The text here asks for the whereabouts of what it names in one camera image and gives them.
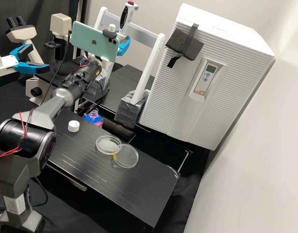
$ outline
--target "mint green smartphone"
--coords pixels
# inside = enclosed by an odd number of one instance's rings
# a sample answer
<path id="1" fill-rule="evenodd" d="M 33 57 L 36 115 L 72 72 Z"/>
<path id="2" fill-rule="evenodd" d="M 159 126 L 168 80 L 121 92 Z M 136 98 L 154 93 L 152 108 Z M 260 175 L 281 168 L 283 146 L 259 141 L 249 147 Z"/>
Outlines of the mint green smartphone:
<path id="1" fill-rule="evenodd" d="M 71 44 L 90 52 L 101 59 L 114 62 L 117 57 L 119 40 L 105 37 L 103 33 L 88 25 L 75 21 L 72 25 Z"/>

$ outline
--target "black strap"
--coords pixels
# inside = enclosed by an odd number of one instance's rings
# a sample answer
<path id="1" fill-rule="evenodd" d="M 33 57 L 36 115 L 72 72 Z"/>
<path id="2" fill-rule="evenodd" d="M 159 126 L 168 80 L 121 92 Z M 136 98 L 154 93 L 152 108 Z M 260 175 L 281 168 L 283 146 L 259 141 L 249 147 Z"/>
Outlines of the black strap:
<path id="1" fill-rule="evenodd" d="M 188 36 L 187 36 L 187 38 L 186 38 L 186 40 L 185 40 L 185 42 L 184 42 L 184 45 L 180 48 L 180 52 L 177 53 L 176 56 L 174 56 L 173 58 L 171 58 L 171 60 L 170 60 L 169 63 L 167 64 L 167 67 L 169 67 L 169 68 L 173 68 L 175 62 L 176 62 L 179 58 L 181 58 L 182 56 L 185 55 L 185 53 L 187 52 L 187 49 L 189 48 L 189 45 L 190 45 L 190 43 L 191 43 L 193 37 L 194 37 L 194 34 L 195 34 L 195 32 L 197 31 L 197 29 L 198 29 L 198 26 L 199 26 L 199 25 L 198 25 L 198 24 L 195 24 L 195 23 L 192 25 L 192 27 L 190 28 L 190 31 L 189 31 L 189 33 L 188 33 Z"/>

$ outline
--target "petri dish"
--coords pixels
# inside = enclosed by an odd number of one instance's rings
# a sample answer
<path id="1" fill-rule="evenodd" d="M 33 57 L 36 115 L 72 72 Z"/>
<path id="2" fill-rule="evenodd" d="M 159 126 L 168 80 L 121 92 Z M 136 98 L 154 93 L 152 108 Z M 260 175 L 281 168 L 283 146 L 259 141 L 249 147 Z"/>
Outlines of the petri dish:
<path id="1" fill-rule="evenodd" d="M 121 144 L 115 153 L 112 152 L 115 162 L 124 168 L 135 167 L 138 162 L 138 152 L 129 144 Z"/>
<path id="2" fill-rule="evenodd" d="M 105 155 L 113 155 L 113 150 L 118 153 L 120 144 L 121 140 L 113 135 L 103 135 L 96 140 L 97 149 Z"/>

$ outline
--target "label sticker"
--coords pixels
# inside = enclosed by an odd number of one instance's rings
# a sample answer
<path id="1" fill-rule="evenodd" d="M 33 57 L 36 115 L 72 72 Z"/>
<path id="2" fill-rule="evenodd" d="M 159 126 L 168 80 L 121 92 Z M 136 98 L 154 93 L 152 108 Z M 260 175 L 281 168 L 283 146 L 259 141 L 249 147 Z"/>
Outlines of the label sticker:
<path id="1" fill-rule="evenodd" d="M 23 213 L 24 210 L 26 209 L 24 194 L 22 194 L 16 199 L 6 197 L 6 196 L 3 196 L 3 199 L 4 199 L 4 203 L 6 204 L 6 210 L 10 213 L 19 215 Z"/>

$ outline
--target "black backdrop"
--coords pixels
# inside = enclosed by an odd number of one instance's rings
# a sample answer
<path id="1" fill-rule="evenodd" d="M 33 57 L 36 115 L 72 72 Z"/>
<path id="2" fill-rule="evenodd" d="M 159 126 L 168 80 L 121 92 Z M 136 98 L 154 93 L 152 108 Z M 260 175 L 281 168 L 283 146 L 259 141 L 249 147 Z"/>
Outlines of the black backdrop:
<path id="1" fill-rule="evenodd" d="M 0 55 L 6 56 L 20 46 L 9 41 L 5 32 L 9 29 L 6 18 L 21 15 L 27 24 L 35 26 L 37 36 L 32 39 L 36 49 L 45 63 L 54 61 L 54 50 L 44 47 L 44 43 L 52 40 L 50 32 L 51 15 L 63 13 L 76 19 L 78 0 L 4 0 L 0 1 Z"/>

